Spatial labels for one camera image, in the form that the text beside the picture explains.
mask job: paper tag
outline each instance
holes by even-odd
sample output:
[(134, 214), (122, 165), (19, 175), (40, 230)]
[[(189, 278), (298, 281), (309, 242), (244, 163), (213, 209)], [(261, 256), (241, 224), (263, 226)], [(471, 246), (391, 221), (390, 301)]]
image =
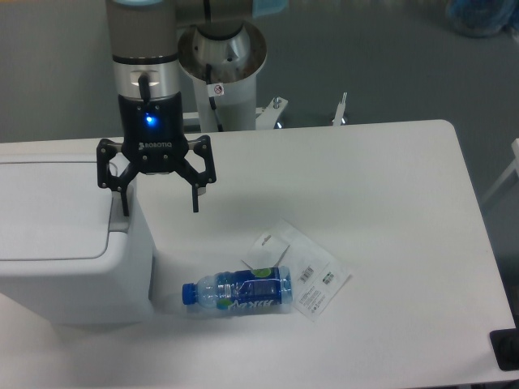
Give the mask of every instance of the paper tag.
[(224, 96), (224, 84), (223, 83), (212, 83), (208, 85), (208, 95), (209, 97), (218, 97)]
[(251, 269), (276, 267), (288, 248), (287, 241), (267, 231), (261, 234), (249, 250), (247, 261), (243, 262)]
[(350, 277), (344, 263), (284, 220), (262, 234), (243, 262), (252, 268), (287, 266), (293, 305), (312, 321)]

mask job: robotiq logo text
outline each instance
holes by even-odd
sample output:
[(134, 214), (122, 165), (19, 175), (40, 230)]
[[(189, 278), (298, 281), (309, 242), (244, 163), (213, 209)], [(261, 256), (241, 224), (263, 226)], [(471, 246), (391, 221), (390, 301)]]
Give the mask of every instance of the robotiq logo text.
[(139, 150), (144, 150), (145, 148), (155, 148), (155, 147), (173, 147), (171, 142), (162, 142), (162, 143), (139, 143)]

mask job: silver cylinder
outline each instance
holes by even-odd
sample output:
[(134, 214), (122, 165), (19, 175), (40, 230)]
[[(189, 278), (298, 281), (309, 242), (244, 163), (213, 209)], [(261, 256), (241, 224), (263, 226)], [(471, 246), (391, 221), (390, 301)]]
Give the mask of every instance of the silver cylinder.
[(223, 131), (254, 130), (256, 76), (267, 57), (261, 32), (247, 22), (238, 28), (230, 24), (190, 28), (178, 44), (181, 66), (193, 81), (202, 131), (217, 131), (208, 90), (215, 83), (224, 87), (223, 95), (213, 97)]

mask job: warning sticker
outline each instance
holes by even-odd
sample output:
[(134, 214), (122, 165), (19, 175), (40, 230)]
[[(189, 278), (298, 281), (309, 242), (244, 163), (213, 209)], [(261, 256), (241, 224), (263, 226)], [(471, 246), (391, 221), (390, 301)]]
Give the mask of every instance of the warning sticker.
[(208, 85), (208, 95), (209, 97), (218, 97), (224, 96), (224, 84), (223, 83), (212, 83)]

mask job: black cable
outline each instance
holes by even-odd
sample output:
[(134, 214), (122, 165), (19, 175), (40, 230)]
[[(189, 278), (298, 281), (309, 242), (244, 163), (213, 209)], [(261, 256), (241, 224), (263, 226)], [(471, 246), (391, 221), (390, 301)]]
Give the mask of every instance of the black cable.
[[(206, 85), (211, 84), (211, 70), (212, 70), (212, 66), (207, 64), (205, 66), (205, 83), (206, 83)], [(211, 109), (214, 112), (214, 118), (217, 121), (218, 132), (224, 132), (224, 127), (221, 124), (220, 116), (218, 115), (218, 111), (217, 111), (217, 103), (215, 102), (214, 97), (209, 97), (209, 104), (211, 105)]]

